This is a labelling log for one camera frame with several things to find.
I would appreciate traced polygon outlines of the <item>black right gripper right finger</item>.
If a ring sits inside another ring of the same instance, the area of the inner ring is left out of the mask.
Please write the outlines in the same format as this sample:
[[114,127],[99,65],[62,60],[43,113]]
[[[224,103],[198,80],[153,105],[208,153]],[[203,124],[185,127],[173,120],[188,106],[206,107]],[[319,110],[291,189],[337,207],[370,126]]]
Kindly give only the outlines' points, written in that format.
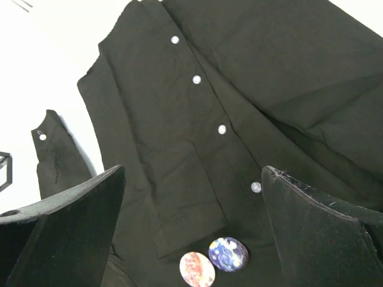
[[272,166],[262,194],[289,286],[382,286],[382,213],[330,196]]

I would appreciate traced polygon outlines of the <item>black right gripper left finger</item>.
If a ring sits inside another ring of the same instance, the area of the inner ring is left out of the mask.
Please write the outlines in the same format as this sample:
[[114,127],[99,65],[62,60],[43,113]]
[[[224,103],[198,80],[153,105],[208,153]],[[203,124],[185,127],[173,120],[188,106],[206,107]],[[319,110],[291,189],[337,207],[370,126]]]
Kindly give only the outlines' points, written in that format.
[[104,173],[1,214],[1,286],[100,286],[125,188]]

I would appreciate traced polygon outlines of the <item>black button-up shirt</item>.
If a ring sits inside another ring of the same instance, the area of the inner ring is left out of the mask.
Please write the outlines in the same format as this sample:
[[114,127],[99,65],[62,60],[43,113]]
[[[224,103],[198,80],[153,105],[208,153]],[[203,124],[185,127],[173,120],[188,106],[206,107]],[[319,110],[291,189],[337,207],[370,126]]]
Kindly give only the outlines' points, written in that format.
[[382,210],[382,38],[329,1],[132,1],[77,87],[126,188],[103,286],[184,286],[221,236],[285,286],[256,185],[273,166]]

